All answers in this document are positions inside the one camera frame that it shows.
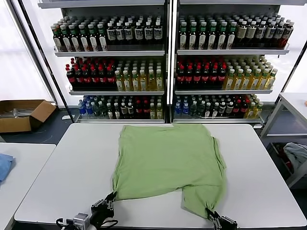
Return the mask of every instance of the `yellow bottle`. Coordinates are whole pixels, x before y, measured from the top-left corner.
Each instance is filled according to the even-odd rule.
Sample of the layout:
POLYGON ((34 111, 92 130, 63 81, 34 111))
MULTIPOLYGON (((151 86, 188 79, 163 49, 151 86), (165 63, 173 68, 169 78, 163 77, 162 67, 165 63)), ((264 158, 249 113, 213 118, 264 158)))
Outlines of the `yellow bottle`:
POLYGON ((149 69, 149 77, 148 77, 148 89, 149 89, 149 91, 156 91, 157 90, 155 77, 154 77, 153 73, 154 73, 153 69, 149 69))
POLYGON ((251 76, 251 69, 247 69, 241 81, 241 85, 240 85, 241 90, 246 90, 249 80, 250 80, 250 76, 251 76))
POLYGON ((124 86, 124 82, 122 79, 122 75, 120 74, 118 70, 115 71, 115 77, 116 77, 116 85, 117 85, 118 91, 125 91, 125 86, 124 86))
POLYGON ((157 81, 157 91, 163 91, 162 73, 160 69, 157 69, 155 78, 157 81))
POLYGON ((143 69, 140 70, 140 87, 141 91, 147 91, 147 79, 143 69))
POLYGON ((264 89, 266 90, 270 90, 273 86, 273 83, 275 81, 275 75, 277 73, 277 69, 273 69, 272 72, 271 72, 271 76, 270 78, 268 79, 267 83, 265 84, 264 86, 264 89))
POLYGON ((231 89, 232 82, 234 81, 234 73, 235 73, 234 69, 229 70, 227 79, 225 79, 225 81, 224 81, 223 89, 225 89, 225 90, 231 89))
POLYGON ((130 79, 130 76, 128 74, 128 71, 127 70, 124 70, 124 85, 125 85, 125 90, 126 92, 127 91, 132 91, 133 89, 133 86, 132 86, 132 83, 131 83, 131 79, 130 79))

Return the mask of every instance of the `dark bottle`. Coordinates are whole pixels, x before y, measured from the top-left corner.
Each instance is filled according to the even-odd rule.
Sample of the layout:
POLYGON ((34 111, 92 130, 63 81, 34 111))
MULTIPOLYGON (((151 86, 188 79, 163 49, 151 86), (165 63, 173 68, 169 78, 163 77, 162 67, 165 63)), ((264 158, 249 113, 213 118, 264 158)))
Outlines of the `dark bottle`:
POLYGON ((71 43, 73 45, 73 49, 76 52, 80 52, 81 51, 81 40, 79 39, 78 35, 77 35, 77 31, 75 29, 74 25, 69 25, 68 26, 69 30, 71 31, 71 43))
POLYGON ((124 34, 124 28, 121 26, 121 23, 116 24, 116 39, 118 41, 118 45, 123 45, 125 42, 125 34, 124 34))
POLYGON ((139 23, 139 22, 136 23, 136 27, 134 29, 134 32, 135 32, 136 43, 138 45, 143 44, 144 33, 143 33, 143 27, 141 26, 141 23, 139 23))
POLYGON ((112 23, 108 23, 108 28, 106 30, 107 38, 109 40, 110 45, 115 45, 116 43, 116 32, 112 23))
POLYGON ((88 29, 90 32, 90 41, 92 45, 92 50, 94 52, 97 52, 98 51, 98 34, 95 32, 93 24, 89 24, 88 29))
POLYGON ((217 36, 217 49, 223 49, 224 47, 225 38, 226 38, 226 27, 227 27, 227 22, 222 22, 220 32, 218 33, 217 36))
POLYGON ((240 99, 237 100, 237 102, 234 104, 234 108, 232 110, 233 116, 238 116, 239 115, 240 104, 241 104, 241 100, 240 99))
POLYGON ((155 22, 155 27, 153 29, 153 34, 154 34, 154 42, 156 44, 161 44, 162 43, 162 27, 160 25, 160 22, 155 22))
POLYGON ((144 29, 145 31, 145 41, 146 44, 152 44, 153 43, 153 37, 154 37, 154 30, 153 27, 150 25, 150 22, 146 22, 146 27, 144 29))
POLYGON ((86 35, 86 30, 85 30, 85 26, 84 25, 79 25, 79 29, 80 29, 80 39, 82 42, 82 46, 85 52, 89 52, 90 51, 90 41, 88 39, 88 36, 86 35))
POLYGON ((252 47, 252 42, 256 32, 256 21, 252 21, 245 34, 245 47, 252 47))
POLYGON ((98 24, 97 27, 99 31, 100 50, 107 51, 106 32, 105 32, 104 26, 102 24, 98 24))
POLYGON ((196 42, 196 22, 191 22, 190 32, 189 32, 189 49, 194 49, 196 42))
POLYGON ((256 29, 256 33, 254 36, 255 37, 254 44, 257 45, 257 47, 264 47, 263 37, 267 29, 265 24, 266 24, 266 21, 262 21, 261 24, 256 29))
POLYGON ((245 34, 246 31, 248 29, 248 27, 246 26, 246 21, 243 21, 242 24, 240 26, 238 26, 237 28, 237 32, 236 32, 236 47, 244 47, 245 44, 244 42, 244 38, 245 38, 245 34))
POLYGON ((265 35, 264 35, 265 47, 271 47, 271 42, 272 42, 273 36, 275 34, 275 31, 276 31, 275 24, 276 24, 276 22, 271 22, 271 25, 268 26, 267 30, 265 31, 265 35))
POLYGON ((132 45, 133 44, 133 30, 130 26, 130 23, 125 23, 124 33, 125 33, 125 38, 126 38, 126 44, 132 45))
POLYGON ((230 30, 227 33, 226 49, 231 49, 236 36, 236 22, 231 22, 230 30))

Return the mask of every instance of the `open cardboard box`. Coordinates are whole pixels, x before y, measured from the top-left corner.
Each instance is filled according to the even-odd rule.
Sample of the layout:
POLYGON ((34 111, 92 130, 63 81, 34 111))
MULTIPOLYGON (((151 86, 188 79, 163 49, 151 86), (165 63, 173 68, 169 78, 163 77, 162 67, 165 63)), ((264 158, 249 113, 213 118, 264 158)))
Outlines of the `open cardboard box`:
POLYGON ((24 132, 38 128, 52 114, 56 107, 45 100, 1 101, 0 114, 14 108, 35 110, 30 116, 0 118, 0 133, 24 132))

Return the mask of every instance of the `bottle label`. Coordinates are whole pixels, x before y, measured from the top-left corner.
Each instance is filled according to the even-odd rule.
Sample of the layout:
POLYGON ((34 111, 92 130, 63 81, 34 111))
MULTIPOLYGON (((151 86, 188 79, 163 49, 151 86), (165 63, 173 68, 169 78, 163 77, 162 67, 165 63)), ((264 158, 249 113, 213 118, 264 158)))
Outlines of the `bottle label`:
POLYGON ((200 40, 199 40, 199 43, 198 43, 198 49, 204 48, 205 41, 206 41, 206 35, 203 34, 203 35, 200 36, 200 40))
POLYGON ((226 38, 226 36, 224 34, 222 34, 219 37, 219 42, 217 44, 217 49, 223 49, 225 38, 226 38))
POLYGON ((71 43, 70 43, 69 39, 64 37, 63 41, 64 41, 64 44, 66 46, 67 51, 72 52, 72 47, 71 47, 71 43))
POLYGON ((236 80, 236 84, 235 84, 234 90, 238 90, 239 89, 241 81, 242 81, 241 79, 236 80))
POLYGON ((107 51, 106 38, 105 37, 100 37, 99 41, 100 41, 100 44, 101 44, 102 51, 107 51))
POLYGON ((121 81, 118 80, 116 82, 116 85, 117 85, 118 91, 123 91, 123 84, 121 83, 121 81))
POLYGON ((146 82, 145 81, 141 81, 141 91, 146 91, 146 82))
POLYGON ((195 35, 191 35, 190 36, 190 42, 189 42, 189 49, 194 49, 195 40, 196 40, 196 36, 195 35))
POLYGON ((61 45, 61 42, 59 41, 59 39, 55 37, 55 38, 53 38, 53 41, 56 44, 58 51, 63 52, 63 48, 62 48, 62 45, 61 45))
POLYGON ((161 91, 162 90, 162 80, 157 79, 157 90, 161 91))
POLYGON ((225 87, 226 90, 229 90, 231 88, 232 81, 233 81, 232 79, 228 79, 226 87, 225 87))
POLYGON ((284 28, 276 28, 273 38, 280 39, 283 36, 284 28))
POLYGON ((109 116, 109 119, 113 119, 113 113, 112 112, 108 112, 107 115, 109 116))
POLYGON ((153 29, 152 28, 145 28, 145 39, 146 40, 153 39, 153 29))
POLYGON ((180 49, 185 49, 186 39, 187 39, 187 36, 185 36, 185 35, 180 36, 180 49))
POLYGON ((213 49, 214 41, 215 41, 215 35, 210 35, 208 42, 208 49, 213 49))
POLYGON ((154 119, 155 118, 155 112, 154 111, 151 111, 150 112, 150 119, 154 119))
POLYGON ((115 30, 106 30, 107 37, 110 41, 115 41, 116 40, 116 34, 115 30))
POLYGON ((264 36, 266 28, 258 27, 256 29, 255 38, 262 39, 264 36))
POLYGON ((134 91, 138 91, 139 90, 139 82, 138 82, 138 80, 133 80, 132 83, 133 83, 133 90, 134 91))
POLYGON ((116 119, 120 119, 120 113, 118 111, 115 112, 116 119))
POLYGON ((245 37, 247 37, 247 38, 254 38, 255 32, 256 32, 256 28, 249 27, 248 30, 246 31, 245 37))
POLYGON ((119 41, 122 41, 125 39, 125 36, 124 36, 124 29, 116 29, 116 38, 117 40, 119 41))
POLYGON ((81 42, 82 42, 84 51, 86 51, 86 52, 90 51, 90 48, 89 48, 89 46, 88 46, 88 44, 87 44, 87 40, 86 40, 85 37, 82 37, 82 38, 81 38, 81 42))
POLYGON ((135 29, 135 39, 136 40, 143 40, 143 29, 135 29))
POLYGON ((249 83, 249 79, 245 79, 244 81, 243 81, 243 84, 242 84, 242 90, 246 90, 246 87, 247 87, 247 85, 248 85, 248 83, 249 83))
POLYGON ((235 39, 234 34, 229 35, 228 40, 227 40, 226 49, 231 49, 232 44, 234 43, 234 39, 235 39))
POLYGON ((162 119, 162 112, 157 112, 157 119, 162 119))
POLYGON ((125 38, 126 40, 132 40, 133 39, 133 33, 132 33, 132 29, 124 29, 125 32, 125 38))
POLYGON ((98 51, 98 45, 95 37, 90 37, 93 51, 98 51))
POLYGON ((126 91, 130 91, 129 81, 128 81, 128 80, 125 80, 125 81, 124 81, 124 84, 125 84, 126 91))
POLYGON ((71 41, 73 43, 73 46, 75 47, 76 52, 80 52, 80 46, 79 46, 79 43, 78 43, 78 39, 75 38, 75 37, 72 37, 71 41))
POLYGON ((254 90, 256 88, 256 85, 258 84, 258 81, 259 81, 258 79, 254 79, 252 85, 250 86, 251 90, 254 90))
POLYGON ((216 117, 216 115, 217 115, 217 111, 213 111, 212 117, 216 117))
POLYGON ((154 29, 154 39, 161 40, 162 39, 162 28, 155 28, 154 29))

